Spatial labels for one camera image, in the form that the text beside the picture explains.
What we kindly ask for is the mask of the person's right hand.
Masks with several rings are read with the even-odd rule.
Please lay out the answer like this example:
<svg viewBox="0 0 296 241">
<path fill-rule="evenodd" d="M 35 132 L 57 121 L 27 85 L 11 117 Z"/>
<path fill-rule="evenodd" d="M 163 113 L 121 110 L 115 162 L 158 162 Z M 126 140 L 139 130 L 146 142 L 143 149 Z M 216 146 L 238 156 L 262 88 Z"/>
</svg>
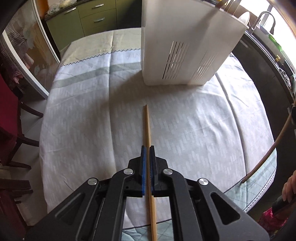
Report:
<svg viewBox="0 0 296 241">
<path fill-rule="evenodd" d="M 293 196 L 296 193 L 296 171 L 288 178 L 287 182 L 284 184 L 282 189 L 282 199 L 283 201 L 288 201 L 289 203 L 293 200 Z"/>
</svg>

